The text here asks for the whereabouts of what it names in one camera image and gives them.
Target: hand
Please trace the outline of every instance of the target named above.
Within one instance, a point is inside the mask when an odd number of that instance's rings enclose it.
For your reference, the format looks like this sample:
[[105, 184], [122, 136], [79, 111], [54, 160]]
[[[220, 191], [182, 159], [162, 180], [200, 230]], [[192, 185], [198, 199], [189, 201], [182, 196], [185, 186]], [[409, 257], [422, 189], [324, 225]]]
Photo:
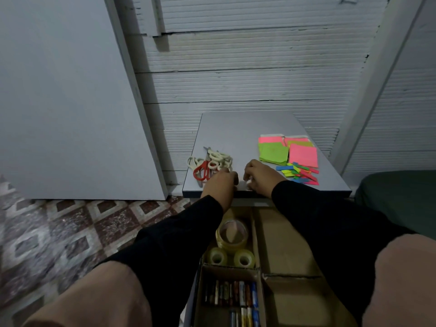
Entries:
[[274, 187], [286, 180], [276, 170], [256, 159], [252, 159], [245, 167], [244, 180], [249, 179], [251, 182], [247, 184], [248, 188], [268, 198], [271, 198]]
[[223, 168], [206, 182], [201, 197], [210, 195], [215, 198], [225, 213], [232, 204], [233, 192], [238, 182], [238, 174], [235, 171], [230, 172], [227, 168]]

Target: large tape roll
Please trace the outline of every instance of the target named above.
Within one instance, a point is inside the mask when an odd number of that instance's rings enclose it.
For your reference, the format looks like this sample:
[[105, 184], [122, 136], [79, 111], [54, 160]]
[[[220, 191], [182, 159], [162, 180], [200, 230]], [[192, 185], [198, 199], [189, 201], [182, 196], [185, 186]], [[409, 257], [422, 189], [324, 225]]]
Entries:
[[251, 251], [242, 249], [235, 253], [235, 266], [252, 269], [256, 263], [256, 259]]
[[227, 253], [221, 248], [212, 248], [208, 253], [208, 262], [213, 265], [226, 265]]
[[248, 228], [239, 219], [225, 219], [215, 232], [218, 247], [233, 254], [245, 248], [248, 240]]

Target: white door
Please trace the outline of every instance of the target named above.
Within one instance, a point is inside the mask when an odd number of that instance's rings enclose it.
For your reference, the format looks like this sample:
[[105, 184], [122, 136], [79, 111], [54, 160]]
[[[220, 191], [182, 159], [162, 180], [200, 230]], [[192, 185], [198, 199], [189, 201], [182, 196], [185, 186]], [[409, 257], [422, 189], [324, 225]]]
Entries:
[[26, 198], [165, 199], [113, 0], [0, 0], [0, 172]]

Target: pile of sticky tabs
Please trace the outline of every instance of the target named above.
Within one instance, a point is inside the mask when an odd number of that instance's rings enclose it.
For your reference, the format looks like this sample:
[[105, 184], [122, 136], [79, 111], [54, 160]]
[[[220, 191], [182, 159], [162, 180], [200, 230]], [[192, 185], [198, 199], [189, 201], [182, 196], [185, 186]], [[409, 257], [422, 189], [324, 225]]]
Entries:
[[280, 165], [276, 170], [292, 181], [319, 185], [317, 148], [307, 136], [263, 135], [258, 144], [261, 161]]

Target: black sleeve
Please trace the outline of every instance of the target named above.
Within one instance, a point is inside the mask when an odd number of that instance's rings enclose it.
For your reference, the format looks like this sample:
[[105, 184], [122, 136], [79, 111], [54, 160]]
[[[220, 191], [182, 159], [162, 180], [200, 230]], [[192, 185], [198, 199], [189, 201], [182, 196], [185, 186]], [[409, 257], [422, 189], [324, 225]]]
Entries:
[[131, 246], [102, 262], [117, 261], [133, 270], [150, 304], [153, 327], [178, 326], [199, 260], [222, 216], [221, 205], [206, 196], [180, 214], [140, 230]]
[[[309, 243], [331, 289], [361, 325], [374, 291], [377, 255], [396, 237], [414, 232], [381, 212], [293, 181], [277, 184], [272, 200]], [[297, 204], [291, 207], [291, 200]]]

